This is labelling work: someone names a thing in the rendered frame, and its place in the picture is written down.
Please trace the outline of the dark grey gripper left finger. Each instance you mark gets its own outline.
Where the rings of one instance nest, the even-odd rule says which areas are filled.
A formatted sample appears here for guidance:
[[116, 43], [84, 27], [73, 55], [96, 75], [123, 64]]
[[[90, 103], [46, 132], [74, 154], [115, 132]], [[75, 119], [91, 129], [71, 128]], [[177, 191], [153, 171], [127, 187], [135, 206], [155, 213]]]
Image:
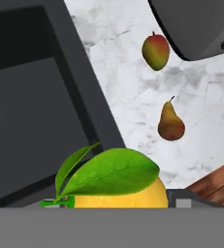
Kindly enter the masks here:
[[41, 206], [41, 204], [39, 202], [35, 202], [33, 204], [30, 205], [26, 205], [23, 208], [28, 208], [28, 209], [37, 209], [37, 208], [66, 208], [63, 205], [48, 205], [48, 206]]

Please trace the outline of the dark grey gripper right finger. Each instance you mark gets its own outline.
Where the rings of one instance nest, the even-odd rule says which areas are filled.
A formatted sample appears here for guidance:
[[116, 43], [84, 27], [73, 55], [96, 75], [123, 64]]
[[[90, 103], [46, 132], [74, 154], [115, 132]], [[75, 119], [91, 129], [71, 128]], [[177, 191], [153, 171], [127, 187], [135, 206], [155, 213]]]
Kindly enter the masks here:
[[168, 189], [167, 197], [171, 208], [198, 208], [198, 207], [218, 207], [224, 205], [199, 198], [192, 191], [187, 189]]

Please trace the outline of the yellow lemon with green leaves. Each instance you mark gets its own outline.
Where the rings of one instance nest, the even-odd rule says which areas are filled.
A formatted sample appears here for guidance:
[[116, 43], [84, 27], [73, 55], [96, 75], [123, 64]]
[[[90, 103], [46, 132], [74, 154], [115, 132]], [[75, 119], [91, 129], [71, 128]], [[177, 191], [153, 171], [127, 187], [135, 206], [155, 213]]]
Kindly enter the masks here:
[[159, 167], [143, 153], [111, 148], [80, 165], [95, 146], [87, 145], [63, 162], [55, 176], [55, 197], [41, 206], [67, 208], [166, 208], [167, 190]]

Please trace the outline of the dark grey sink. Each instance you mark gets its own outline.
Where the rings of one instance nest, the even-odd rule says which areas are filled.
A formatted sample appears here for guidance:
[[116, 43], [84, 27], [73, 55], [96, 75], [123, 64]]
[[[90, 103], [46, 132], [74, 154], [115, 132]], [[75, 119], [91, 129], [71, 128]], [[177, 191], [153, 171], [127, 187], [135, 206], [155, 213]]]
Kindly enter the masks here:
[[0, 0], [0, 207], [53, 198], [89, 144], [124, 141], [64, 0]]

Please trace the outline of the brown yellow pear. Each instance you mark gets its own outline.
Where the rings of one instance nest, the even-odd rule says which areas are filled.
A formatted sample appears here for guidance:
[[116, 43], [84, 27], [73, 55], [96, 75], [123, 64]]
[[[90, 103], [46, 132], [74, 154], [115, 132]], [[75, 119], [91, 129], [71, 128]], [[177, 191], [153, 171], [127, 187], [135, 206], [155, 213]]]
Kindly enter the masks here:
[[172, 97], [162, 107], [160, 121], [158, 123], [158, 134], [164, 140], [174, 141], [179, 140], [185, 133], [185, 125], [183, 121], [176, 114], [175, 108], [172, 104]]

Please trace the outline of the red green mango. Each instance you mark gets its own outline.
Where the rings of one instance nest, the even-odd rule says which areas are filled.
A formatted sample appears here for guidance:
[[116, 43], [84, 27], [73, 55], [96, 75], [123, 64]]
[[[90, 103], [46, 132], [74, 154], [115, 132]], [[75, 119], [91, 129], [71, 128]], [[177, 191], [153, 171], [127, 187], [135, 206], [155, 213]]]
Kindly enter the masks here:
[[147, 65], [154, 71], [162, 70], [170, 56], [170, 46], [166, 38], [153, 32], [142, 46], [142, 55]]

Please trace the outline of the dark grey rounded appliance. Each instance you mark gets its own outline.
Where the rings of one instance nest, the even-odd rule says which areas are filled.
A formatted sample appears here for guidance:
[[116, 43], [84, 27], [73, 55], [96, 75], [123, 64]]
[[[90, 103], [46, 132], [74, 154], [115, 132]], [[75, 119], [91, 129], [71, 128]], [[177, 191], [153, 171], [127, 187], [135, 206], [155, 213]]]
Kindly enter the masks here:
[[147, 0], [175, 53], [198, 61], [224, 53], [224, 0]]

